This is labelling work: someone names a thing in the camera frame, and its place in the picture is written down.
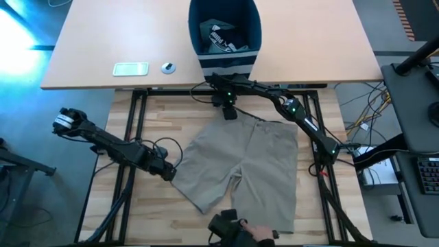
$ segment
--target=gray floor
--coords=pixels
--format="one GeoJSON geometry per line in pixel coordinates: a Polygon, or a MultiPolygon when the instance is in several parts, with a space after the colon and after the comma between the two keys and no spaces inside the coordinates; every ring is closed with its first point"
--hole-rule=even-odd
{"type": "MultiPolygon", "coordinates": [[[[46,0],[7,2],[29,20],[39,44],[56,43],[69,5],[50,8],[46,0]]],[[[392,0],[354,0],[354,4],[374,51],[415,51],[423,44],[407,39],[392,0]]],[[[7,139],[11,150],[58,168],[53,178],[42,174],[35,175],[25,199],[26,205],[37,205],[50,210],[54,215],[54,221],[25,230],[12,228],[11,236],[7,240],[10,244],[31,241],[32,246],[53,246],[73,241],[88,189],[88,185],[83,181],[91,177],[96,156],[88,150],[87,145],[65,141],[51,134],[51,122],[59,108],[67,106],[85,110],[98,126],[104,126],[114,92],[42,91],[38,85],[50,58],[50,52],[35,53],[40,59],[39,67],[25,75],[0,74],[2,80],[5,78],[0,82],[0,137],[7,139]]],[[[380,65],[400,62],[403,59],[377,57],[380,65]]],[[[370,90],[371,88],[365,84],[340,84],[336,87],[341,104],[370,90]]],[[[355,121],[366,104],[367,96],[342,106],[344,121],[355,121]]],[[[400,133],[392,106],[384,111],[374,129],[387,139],[400,133]]],[[[360,130],[352,141],[368,143],[367,132],[360,130]]],[[[382,137],[373,132],[372,144],[382,142],[382,137]]],[[[364,194],[364,202],[372,234],[378,242],[439,246],[437,239],[423,238],[416,225],[405,225],[388,219],[390,215],[401,214],[395,196],[364,194]]]]}

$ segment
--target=wooden table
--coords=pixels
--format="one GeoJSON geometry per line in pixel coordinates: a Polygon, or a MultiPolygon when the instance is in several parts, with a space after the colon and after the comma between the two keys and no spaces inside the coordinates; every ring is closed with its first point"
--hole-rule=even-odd
{"type": "MultiPolygon", "coordinates": [[[[342,141],[346,133],[335,91],[321,89],[319,92],[325,126],[342,141]]],[[[106,130],[123,138],[126,119],[130,108],[131,92],[117,91],[106,130]]],[[[240,96],[237,106],[250,114],[267,120],[285,121],[274,109],[272,102],[257,96],[240,96]]],[[[208,104],[195,102],[188,96],[149,96],[143,139],[155,141],[161,137],[175,138],[186,148],[197,133],[210,122],[215,109],[208,104]]],[[[135,134],[137,120],[134,119],[135,134]]],[[[327,244],[322,206],[316,178],[308,174],[313,163],[309,137],[299,129],[299,153],[297,172],[297,207],[292,235],[281,235],[277,244],[327,244]]],[[[174,162],[180,156],[175,143],[161,143],[169,151],[167,160],[174,162]]],[[[350,156],[339,155],[340,159],[352,162],[350,156]]],[[[97,168],[109,163],[107,157],[99,158],[97,168]]],[[[342,207],[354,225],[371,238],[368,218],[364,208],[354,167],[337,162],[334,165],[342,207]]],[[[111,206],[117,165],[102,170],[96,175],[82,225],[80,239],[86,239],[99,226],[111,206]]],[[[151,176],[137,170],[128,220],[126,244],[206,244],[209,237],[207,224],[215,213],[230,208],[230,194],[210,213],[202,215],[170,183],[158,176],[151,176]]],[[[335,214],[332,213],[334,230],[337,233],[335,214]]]]}
{"type": "MultiPolygon", "coordinates": [[[[262,48],[250,79],[272,83],[381,81],[352,0],[254,0],[262,48]]],[[[75,0],[42,89],[188,86],[204,81],[189,38],[190,0],[75,0]],[[118,62],[147,76],[113,77],[118,62]],[[171,75],[161,72],[176,65],[171,75]]]]}

